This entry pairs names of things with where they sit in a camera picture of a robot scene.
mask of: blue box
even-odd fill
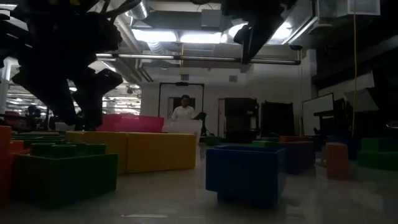
[[[219,200],[243,199],[258,207],[278,203],[285,187],[281,147],[225,146],[207,150],[206,189]]]

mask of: pipe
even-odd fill
[[[149,15],[149,7],[146,0],[141,0],[141,2],[134,8],[131,9],[131,14],[135,19],[145,19]]]
[[[147,42],[147,45],[150,49],[150,51],[154,54],[157,55],[164,55],[165,54],[165,50],[163,48],[162,43],[160,42]]]
[[[207,56],[186,56],[186,55],[146,55],[146,54],[96,54],[101,58],[139,58],[139,59],[152,59],[152,60],[199,60],[209,62],[236,62],[241,63],[241,58],[232,57],[207,57]],[[300,65],[300,60],[285,60],[285,59],[266,59],[254,58],[250,63],[262,63],[273,65]]]

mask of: person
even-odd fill
[[[181,96],[181,106],[174,109],[173,119],[193,119],[195,117],[195,109],[189,106],[190,97],[188,95]]]

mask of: pink box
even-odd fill
[[[97,131],[160,133],[164,118],[130,114],[107,114]]]

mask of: whiteboard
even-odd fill
[[[303,102],[303,128],[305,136],[314,136],[314,128],[320,129],[319,117],[314,113],[333,110],[333,94]]]

